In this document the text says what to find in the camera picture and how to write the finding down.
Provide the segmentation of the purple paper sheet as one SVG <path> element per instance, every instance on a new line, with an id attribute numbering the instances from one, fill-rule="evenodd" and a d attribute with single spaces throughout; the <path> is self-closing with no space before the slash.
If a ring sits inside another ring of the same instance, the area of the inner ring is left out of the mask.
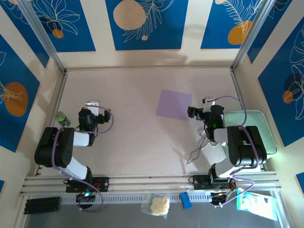
<path id="1" fill-rule="evenodd" d="M 192 94 L 163 89 L 160 94 L 156 115 L 188 122 L 187 110 L 191 103 Z"/>

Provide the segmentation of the small green capped bottle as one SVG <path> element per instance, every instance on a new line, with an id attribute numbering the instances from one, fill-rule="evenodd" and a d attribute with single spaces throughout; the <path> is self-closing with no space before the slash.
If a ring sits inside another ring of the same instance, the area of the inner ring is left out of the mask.
<path id="1" fill-rule="evenodd" d="M 57 111 L 55 113 L 55 119 L 62 127 L 69 127 L 71 124 L 70 120 L 62 111 Z"/>

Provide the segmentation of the mint green zip pouch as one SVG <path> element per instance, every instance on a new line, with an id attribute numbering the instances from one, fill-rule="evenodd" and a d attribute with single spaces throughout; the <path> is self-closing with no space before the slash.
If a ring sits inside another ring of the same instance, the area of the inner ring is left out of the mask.
<path id="1" fill-rule="evenodd" d="M 245 120 L 245 112 L 231 111 L 224 114 L 225 126 L 241 125 Z M 270 131 L 265 115 L 258 110 L 247 110 L 247 119 L 244 126 L 256 126 L 261 135 L 264 147 L 267 153 L 267 159 L 270 159 L 277 153 L 277 145 Z"/>

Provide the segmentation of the black controller board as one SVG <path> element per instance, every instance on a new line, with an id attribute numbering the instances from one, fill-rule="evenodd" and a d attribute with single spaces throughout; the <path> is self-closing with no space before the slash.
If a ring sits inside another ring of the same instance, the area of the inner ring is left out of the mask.
<path id="1" fill-rule="evenodd" d="M 95 202 L 95 195 L 92 192 L 82 192 L 76 196 L 77 203 Z"/>
<path id="2" fill-rule="evenodd" d="M 211 193 L 211 204 L 215 207 L 224 204 L 227 201 L 228 192 L 212 192 Z"/>

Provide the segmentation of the blue bone-shaped sponge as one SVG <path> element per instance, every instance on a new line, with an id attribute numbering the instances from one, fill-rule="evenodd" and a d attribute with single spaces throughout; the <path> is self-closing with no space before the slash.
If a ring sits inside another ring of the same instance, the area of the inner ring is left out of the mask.
<path id="1" fill-rule="evenodd" d="M 184 209 L 190 209 L 192 208 L 192 203 L 190 201 L 189 195 L 187 192 L 183 192 L 180 194 L 180 200 L 183 204 Z"/>

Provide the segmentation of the teal snack packet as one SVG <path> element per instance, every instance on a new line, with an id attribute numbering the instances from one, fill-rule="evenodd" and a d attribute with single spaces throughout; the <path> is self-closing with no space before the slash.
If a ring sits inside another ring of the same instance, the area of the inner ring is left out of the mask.
<path id="1" fill-rule="evenodd" d="M 245 192 L 237 197 L 237 210 L 277 221 L 277 200 L 274 197 Z"/>

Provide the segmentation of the black ribbed block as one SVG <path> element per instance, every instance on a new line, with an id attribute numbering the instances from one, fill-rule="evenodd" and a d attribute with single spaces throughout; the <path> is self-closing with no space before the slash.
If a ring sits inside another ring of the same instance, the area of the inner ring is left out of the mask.
<path id="1" fill-rule="evenodd" d="M 60 197 L 49 197 L 39 199 L 28 199 L 25 205 L 24 214 L 39 214 L 59 211 L 61 206 Z"/>

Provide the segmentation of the plastic bag with yellow sponge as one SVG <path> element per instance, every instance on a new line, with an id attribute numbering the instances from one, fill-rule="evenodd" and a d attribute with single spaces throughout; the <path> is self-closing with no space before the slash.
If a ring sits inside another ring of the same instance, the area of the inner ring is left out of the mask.
<path id="1" fill-rule="evenodd" d="M 147 192 L 141 205 L 141 212 L 147 215 L 167 218 L 170 198 L 166 195 Z"/>

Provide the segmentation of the aluminium side rail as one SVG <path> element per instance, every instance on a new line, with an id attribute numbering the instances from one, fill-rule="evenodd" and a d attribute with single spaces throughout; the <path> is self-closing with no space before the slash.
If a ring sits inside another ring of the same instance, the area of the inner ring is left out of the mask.
<path id="1" fill-rule="evenodd" d="M 46 116 L 39 133 L 39 138 L 37 139 L 37 144 L 39 144 L 45 128 L 54 127 L 56 125 L 57 121 L 55 119 L 55 113 L 59 110 L 67 76 L 68 72 L 66 71 L 66 73 L 57 80 L 50 101 L 46 101 L 45 103 L 38 102 L 39 107 L 42 107 L 42 110 L 45 111 Z"/>
<path id="2" fill-rule="evenodd" d="M 247 113 L 247 108 L 245 106 L 245 100 L 243 99 L 243 96 L 241 94 L 241 90 L 240 90 L 240 85 L 237 81 L 237 78 L 235 76 L 234 72 L 231 72 L 232 75 L 232 79 L 234 82 L 234 86 L 238 95 L 237 100 L 240 102 L 240 105 L 244 111 L 245 114 L 245 119 L 243 121 L 242 124 L 237 125 L 238 129 L 240 130 L 240 135 L 242 137 L 243 140 L 245 140 L 247 143 L 250 143 L 252 150 L 249 150 L 249 157 L 251 157 L 251 154 L 253 154 L 253 163 L 249 164 L 247 166 L 243 166 L 243 167 L 239 167 L 238 170 L 233 171 L 233 174 L 242 171 L 242 170 L 253 170 L 256 169 L 260 166 L 260 164 L 262 164 L 264 162 L 264 160 L 261 160 L 259 158 L 259 155 L 261 156 L 261 158 L 266 159 L 266 153 L 264 150 L 264 146 L 262 144 L 262 141 L 260 139 L 260 135 L 258 134 L 258 130 L 255 129 L 254 127 L 245 127 L 245 124 L 247 122 L 247 118 L 248 118 L 248 113 Z"/>

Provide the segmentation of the blue floral wall poster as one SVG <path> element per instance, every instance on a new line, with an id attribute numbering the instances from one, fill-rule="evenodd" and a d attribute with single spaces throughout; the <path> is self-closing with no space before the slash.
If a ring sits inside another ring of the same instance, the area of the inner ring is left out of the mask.
<path id="1" fill-rule="evenodd" d="M 30 46 L 43 67 L 46 68 L 49 61 L 49 55 L 41 45 L 27 19 L 18 7 L 17 0 L 0 0 L 0 5 L 7 13 L 17 30 L 23 36 L 27 44 Z"/>
<path id="2" fill-rule="evenodd" d="M 214 0 L 201 49 L 240 48 L 263 0 Z"/>
<path id="3" fill-rule="evenodd" d="M 92 52 L 95 46 L 80 0 L 31 0 L 57 52 Z"/>
<path id="4" fill-rule="evenodd" d="M 0 35 L 0 146 L 16 152 L 40 82 Z"/>
<path id="5" fill-rule="evenodd" d="M 115 50 L 179 50 L 188 2 L 105 0 Z"/>
<path id="6" fill-rule="evenodd" d="M 304 137 L 304 18 L 258 77 L 284 146 Z"/>
<path id="7" fill-rule="evenodd" d="M 290 5 L 292 0 L 275 0 L 268 16 L 266 17 L 260 31 L 258 32 L 255 40 L 247 52 L 250 63 L 252 64 L 257 55 L 261 51 L 262 47 L 270 37 L 274 28 L 277 26 L 281 17 L 285 13 L 286 9 Z"/>

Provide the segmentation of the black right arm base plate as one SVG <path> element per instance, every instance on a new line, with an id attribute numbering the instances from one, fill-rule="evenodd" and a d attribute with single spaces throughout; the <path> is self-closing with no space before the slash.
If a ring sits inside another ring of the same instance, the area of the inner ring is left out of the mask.
<path id="1" fill-rule="evenodd" d="M 195 190 L 227 191 L 236 188 L 234 179 L 213 178 L 211 175 L 192 175 L 189 182 Z"/>

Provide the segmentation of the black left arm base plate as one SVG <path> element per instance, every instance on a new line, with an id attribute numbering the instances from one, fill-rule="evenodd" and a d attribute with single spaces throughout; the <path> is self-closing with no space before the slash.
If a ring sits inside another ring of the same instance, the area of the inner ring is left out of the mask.
<path id="1" fill-rule="evenodd" d="M 66 185 L 67 193 L 81 193 L 89 190 L 90 192 L 94 192 L 95 190 L 86 184 L 80 183 L 76 180 L 65 179 L 63 183 Z M 92 177 L 89 180 L 90 184 L 95 186 L 100 192 L 108 192 L 109 187 L 109 178 L 108 177 Z"/>

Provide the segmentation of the long aluminium base rail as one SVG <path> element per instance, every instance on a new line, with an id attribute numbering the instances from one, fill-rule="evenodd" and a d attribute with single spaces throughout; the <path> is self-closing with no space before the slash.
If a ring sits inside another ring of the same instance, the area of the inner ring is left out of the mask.
<path id="1" fill-rule="evenodd" d="M 183 191 L 194 191 L 189 182 L 190 175 L 174 174 L 169 176 L 110 176 L 108 194 L 135 194 L 155 193 L 178 193 Z M 237 186 L 247 188 L 251 185 L 248 180 L 255 182 L 252 190 L 281 190 L 281 184 L 274 171 L 240 173 L 235 176 Z M 63 176 L 36 176 L 26 177 L 20 195 L 22 196 L 44 196 L 44 195 L 67 195 L 67 186 L 63 183 Z"/>

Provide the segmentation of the aluminium frame post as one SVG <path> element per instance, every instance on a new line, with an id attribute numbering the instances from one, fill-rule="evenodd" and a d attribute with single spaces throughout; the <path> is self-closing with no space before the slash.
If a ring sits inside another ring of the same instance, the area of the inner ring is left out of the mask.
<path id="1" fill-rule="evenodd" d="M 256 14 L 255 19 L 252 22 L 252 25 L 244 38 L 242 45 L 231 65 L 231 72 L 235 72 L 238 65 L 242 62 L 243 58 L 247 55 L 249 48 L 251 47 L 253 41 L 255 40 L 257 34 L 259 33 L 262 25 L 264 24 L 274 2 L 276 0 L 263 0 L 262 5 L 259 11 Z"/>
<path id="2" fill-rule="evenodd" d="M 39 39 L 41 45 L 47 52 L 48 56 L 52 59 L 60 73 L 62 75 L 65 75 L 66 69 L 59 59 L 54 45 L 52 44 L 49 36 L 47 35 L 47 32 L 45 31 L 31 4 L 27 0 L 17 0 L 17 2 L 19 9 L 23 13 L 24 17 L 31 26 L 36 37 Z"/>

